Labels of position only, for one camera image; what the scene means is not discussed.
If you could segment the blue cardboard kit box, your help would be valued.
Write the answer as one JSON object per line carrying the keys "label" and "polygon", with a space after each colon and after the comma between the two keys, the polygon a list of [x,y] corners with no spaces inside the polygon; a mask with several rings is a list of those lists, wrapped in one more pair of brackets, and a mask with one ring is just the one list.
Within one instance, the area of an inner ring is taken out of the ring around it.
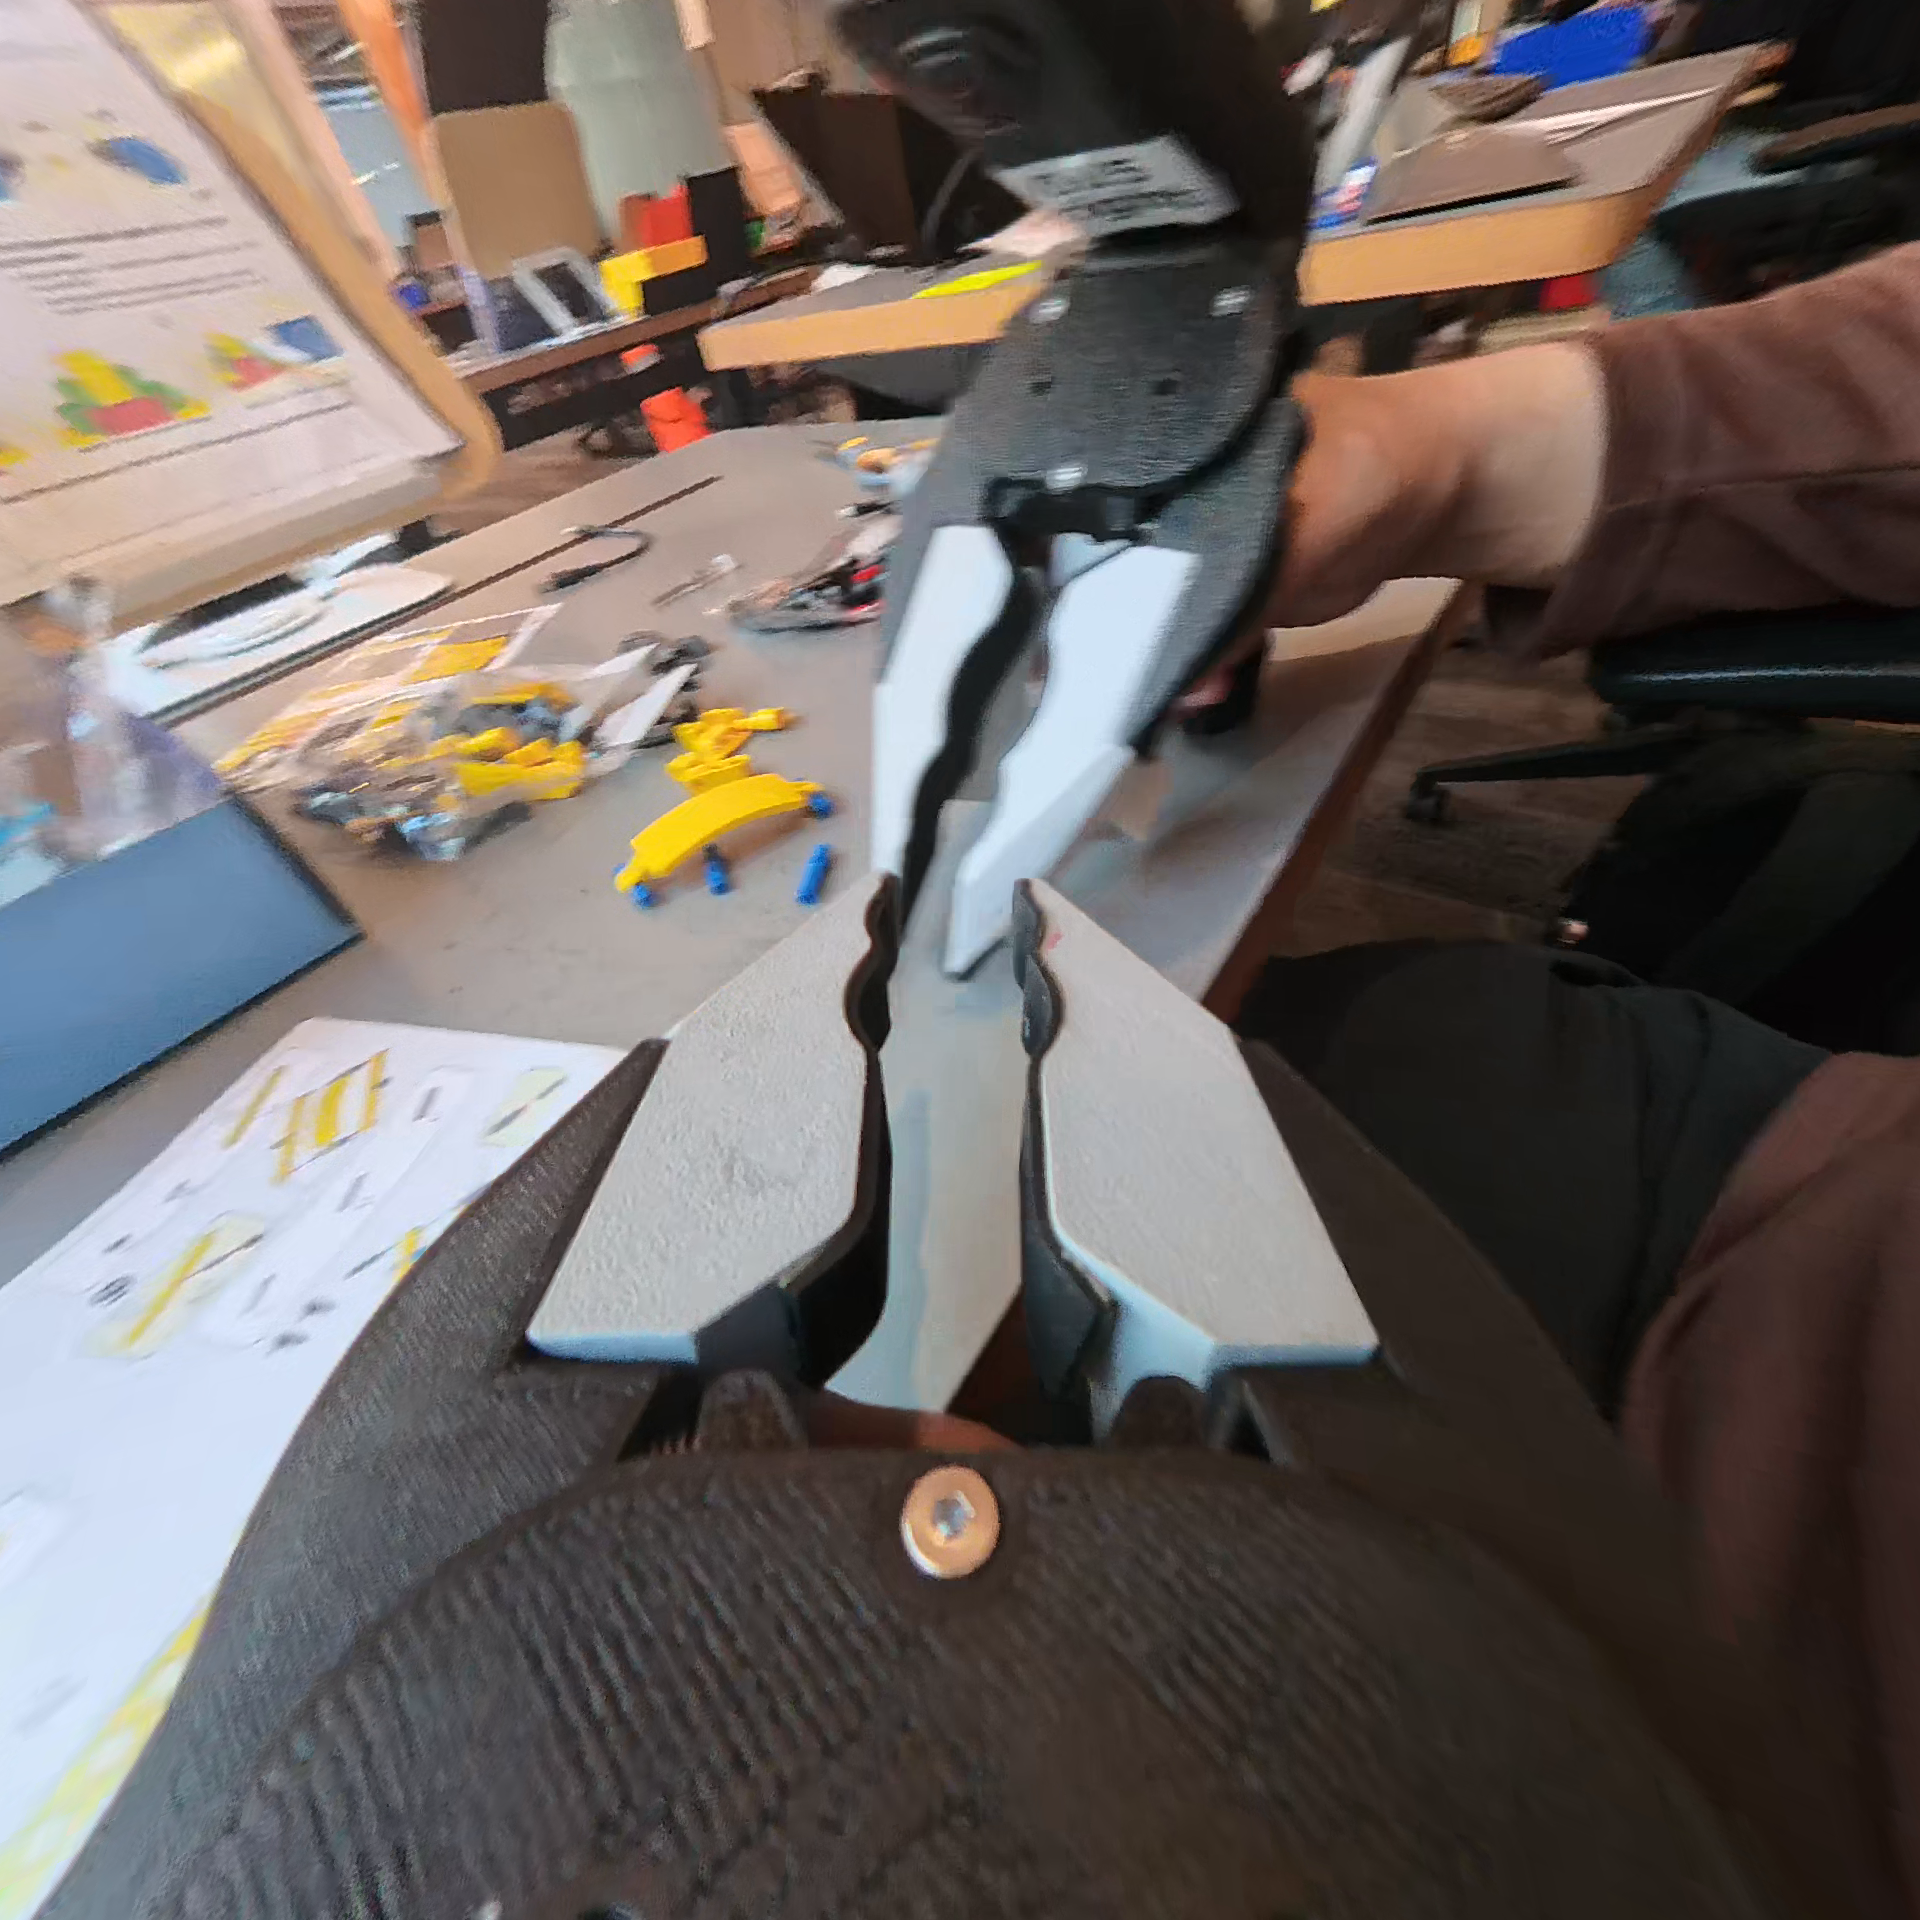
{"label": "blue cardboard kit box", "polygon": [[0,1149],[30,1149],[213,1021],[362,949],[333,884],[213,799],[0,909]]}

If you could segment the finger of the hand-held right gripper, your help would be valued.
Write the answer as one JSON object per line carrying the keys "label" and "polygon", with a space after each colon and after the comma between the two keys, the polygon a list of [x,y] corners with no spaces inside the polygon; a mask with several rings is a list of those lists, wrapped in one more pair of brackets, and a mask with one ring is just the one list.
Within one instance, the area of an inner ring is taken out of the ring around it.
{"label": "finger of the hand-held right gripper", "polygon": [[945,792],[984,709],[984,639],[1015,596],[991,530],[901,538],[884,588],[884,663],[871,701],[871,867],[917,895]]}
{"label": "finger of the hand-held right gripper", "polygon": [[955,874],[945,973],[975,973],[1000,949],[1015,884],[1053,874],[1135,767],[1135,701],[1156,686],[1187,576],[1187,547],[1135,545],[1059,592],[1045,698],[1000,755],[991,808]]}

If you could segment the person's brown shirt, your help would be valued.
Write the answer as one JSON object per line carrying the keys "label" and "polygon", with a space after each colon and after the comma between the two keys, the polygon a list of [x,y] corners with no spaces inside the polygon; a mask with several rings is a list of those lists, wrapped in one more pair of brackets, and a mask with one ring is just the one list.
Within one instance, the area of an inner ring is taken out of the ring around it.
{"label": "person's brown shirt", "polygon": [[1839,1788],[1855,1915],[1920,1890],[1920,1066],[1830,1061],[1702,1209],[1621,1430],[1714,1619]]}

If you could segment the large white label parts bag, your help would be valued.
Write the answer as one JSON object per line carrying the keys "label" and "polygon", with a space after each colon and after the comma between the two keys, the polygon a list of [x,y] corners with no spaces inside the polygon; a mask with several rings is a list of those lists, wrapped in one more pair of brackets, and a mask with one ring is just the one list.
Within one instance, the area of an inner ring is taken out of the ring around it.
{"label": "large white label parts bag", "polygon": [[0,610],[0,908],[108,862],[231,786],[108,698],[108,592],[67,576]]}

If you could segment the black backpack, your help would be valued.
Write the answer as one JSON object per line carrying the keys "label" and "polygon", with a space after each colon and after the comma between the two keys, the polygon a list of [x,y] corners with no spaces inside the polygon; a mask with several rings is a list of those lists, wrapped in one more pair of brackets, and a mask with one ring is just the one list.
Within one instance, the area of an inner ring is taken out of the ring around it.
{"label": "black backpack", "polygon": [[1920,735],[1755,731],[1656,775],[1550,949],[1817,1053],[1920,1053]]}

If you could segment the person's right forearm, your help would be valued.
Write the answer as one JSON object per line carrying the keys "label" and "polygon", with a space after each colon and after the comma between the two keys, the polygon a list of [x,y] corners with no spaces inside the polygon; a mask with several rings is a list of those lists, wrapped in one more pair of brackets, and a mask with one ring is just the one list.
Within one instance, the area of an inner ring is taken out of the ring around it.
{"label": "person's right forearm", "polygon": [[1718,610],[1920,603],[1920,253],[1621,323],[1602,363],[1602,506],[1550,592],[1489,592],[1524,653]]}

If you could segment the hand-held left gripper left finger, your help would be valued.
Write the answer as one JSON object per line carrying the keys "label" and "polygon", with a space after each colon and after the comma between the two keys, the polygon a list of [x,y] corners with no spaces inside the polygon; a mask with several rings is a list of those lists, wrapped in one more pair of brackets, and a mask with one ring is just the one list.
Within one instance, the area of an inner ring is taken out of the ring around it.
{"label": "hand-held left gripper left finger", "polygon": [[693,1002],[612,1141],[526,1346],[828,1382],[884,1323],[897,874]]}

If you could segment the clear bag of small pins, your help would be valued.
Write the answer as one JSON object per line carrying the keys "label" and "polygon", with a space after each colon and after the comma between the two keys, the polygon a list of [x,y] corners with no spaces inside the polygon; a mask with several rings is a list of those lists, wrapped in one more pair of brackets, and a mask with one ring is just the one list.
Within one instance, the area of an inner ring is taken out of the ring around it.
{"label": "clear bag of small pins", "polygon": [[254,727],[213,775],[277,792],[357,846],[457,862],[537,808],[612,779],[693,698],[700,653],[634,647],[601,665],[475,665],[327,686]]}

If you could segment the clear bag black red parts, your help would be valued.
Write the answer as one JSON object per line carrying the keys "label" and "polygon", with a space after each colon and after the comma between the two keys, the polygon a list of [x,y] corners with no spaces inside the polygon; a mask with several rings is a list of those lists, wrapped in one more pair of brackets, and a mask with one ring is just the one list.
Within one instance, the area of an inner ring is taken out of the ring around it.
{"label": "clear bag black red parts", "polygon": [[884,610],[891,554],[828,554],[761,592],[737,592],[724,618],[737,636],[838,636]]}

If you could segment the clear acrylic stand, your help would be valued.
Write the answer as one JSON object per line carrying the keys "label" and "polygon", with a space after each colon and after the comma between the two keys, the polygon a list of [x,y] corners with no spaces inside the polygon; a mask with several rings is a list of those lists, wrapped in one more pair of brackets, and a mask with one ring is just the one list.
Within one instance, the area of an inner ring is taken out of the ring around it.
{"label": "clear acrylic stand", "polygon": [[553,341],[601,335],[617,323],[601,266],[582,253],[526,253],[509,266],[517,293],[540,315]]}

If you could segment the instruction sign on white stand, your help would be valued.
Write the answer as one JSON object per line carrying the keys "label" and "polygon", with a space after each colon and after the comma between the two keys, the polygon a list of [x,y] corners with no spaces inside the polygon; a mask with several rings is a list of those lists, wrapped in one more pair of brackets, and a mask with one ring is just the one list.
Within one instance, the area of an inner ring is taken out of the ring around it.
{"label": "instruction sign on white stand", "polygon": [[475,496],[497,430],[245,118],[103,8],[0,8],[0,603],[30,647],[194,610]]}

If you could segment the person's right hand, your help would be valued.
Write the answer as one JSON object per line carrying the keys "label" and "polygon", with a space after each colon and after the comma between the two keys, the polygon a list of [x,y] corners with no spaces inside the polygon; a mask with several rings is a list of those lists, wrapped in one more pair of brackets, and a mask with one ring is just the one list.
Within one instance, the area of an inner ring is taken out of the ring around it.
{"label": "person's right hand", "polygon": [[1602,506],[1604,388],[1579,341],[1291,380],[1307,446],[1284,481],[1277,576],[1177,717],[1240,701],[1264,636],[1352,618],[1401,576],[1543,592]]}

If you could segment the open instruction booklet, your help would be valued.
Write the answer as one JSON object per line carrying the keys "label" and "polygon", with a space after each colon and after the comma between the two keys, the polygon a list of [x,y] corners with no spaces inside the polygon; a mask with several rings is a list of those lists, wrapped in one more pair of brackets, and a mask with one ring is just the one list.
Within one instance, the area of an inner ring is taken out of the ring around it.
{"label": "open instruction booklet", "polygon": [[612,1042],[297,1021],[0,1297],[0,1915],[146,1755],[304,1404]]}

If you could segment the yellow panel brick blue pin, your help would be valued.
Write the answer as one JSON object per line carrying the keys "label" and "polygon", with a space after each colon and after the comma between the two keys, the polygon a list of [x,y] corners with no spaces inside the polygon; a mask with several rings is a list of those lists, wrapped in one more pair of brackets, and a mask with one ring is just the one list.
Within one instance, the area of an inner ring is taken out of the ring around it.
{"label": "yellow panel brick blue pin", "polygon": [[785,818],[785,817],[828,818],[831,792],[815,786],[815,779],[785,779],[785,775],[742,775],[742,779],[700,786],[684,808],[652,817],[625,844],[625,862],[612,867],[612,894],[634,895],[634,908],[652,908],[652,894],[684,862],[693,862],[700,846],[717,846],[737,831]]}

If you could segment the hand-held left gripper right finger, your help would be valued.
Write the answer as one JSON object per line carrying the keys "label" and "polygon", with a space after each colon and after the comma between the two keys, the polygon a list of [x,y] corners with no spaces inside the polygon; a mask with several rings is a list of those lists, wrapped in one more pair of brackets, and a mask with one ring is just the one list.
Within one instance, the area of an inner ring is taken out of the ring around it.
{"label": "hand-held left gripper right finger", "polygon": [[1053,884],[1015,884],[1009,950],[1045,1400],[1105,1439],[1150,1375],[1368,1366],[1380,1323],[1240,1034]]}

